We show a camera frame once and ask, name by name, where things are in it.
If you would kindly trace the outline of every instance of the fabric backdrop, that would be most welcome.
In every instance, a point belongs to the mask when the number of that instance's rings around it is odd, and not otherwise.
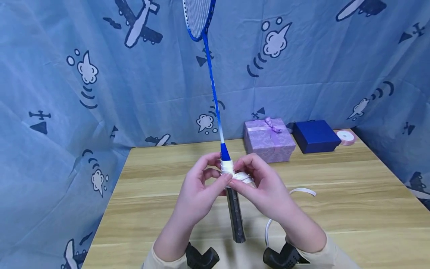
[[[82,266],[131,147],[218,140],[180,0],[0,0],[0,268]],[[226,139],[356,127],[430,207],[430,1],[218,0]]]

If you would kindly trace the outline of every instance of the wooden table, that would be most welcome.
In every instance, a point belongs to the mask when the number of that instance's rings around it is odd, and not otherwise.
[[[245,154],[241,139],[227,146],[234,160]],[[185,174],[201,155],[216,151],[219,142],[132,149],[83,268],[140,268],[173,211]],[[429,268],[430,213],[362,141],[330,153],[304,155],[296,148],[290,162],[272,166],[288,188],[317,192],[292,196],[362,268]],[[244,244],[232,240],[225,197],[194,228],[191,242],[201,253],[217,251],[215,268],[267,268],[267,218],[244,197],[240,203]],[[285,234],[277,223],[269,236],[280,251]]]

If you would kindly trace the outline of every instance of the purple gift box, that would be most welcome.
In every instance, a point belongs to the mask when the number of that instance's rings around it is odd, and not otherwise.
[[[245,122],[246,153],[256,153],[267,163],[289,161],[296,145],[282,119]]]

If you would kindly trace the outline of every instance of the ribbon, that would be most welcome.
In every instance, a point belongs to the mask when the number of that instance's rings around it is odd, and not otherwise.
[[[280,134],[283,130],[286,130],[287,127],[285,125],[273,125],[272,119],[270,117],[265,118],[264,123],[266,124],[266,126],[251,127],[251,128],[248,128],[247,131],[252,132],[252,131],[269,130],[270,139],[273,141],[273,144],[275,145],[273,152],[275,152],[276,149],[281,146],[277,135]]]

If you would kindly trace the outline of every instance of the sleeve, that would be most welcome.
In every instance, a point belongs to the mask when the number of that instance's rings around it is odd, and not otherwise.
[[[142,269],[188,269],[187,257],[184,254],[176,261],[165,262],[157,257],[154,252],[154,245],[152,245]]]
[[[297,249],[300,255],[310,262],[308,268],[360,269],[360,267],[333,242],[327,233],[326,237],[327,243],[320,252],[308,253]]]

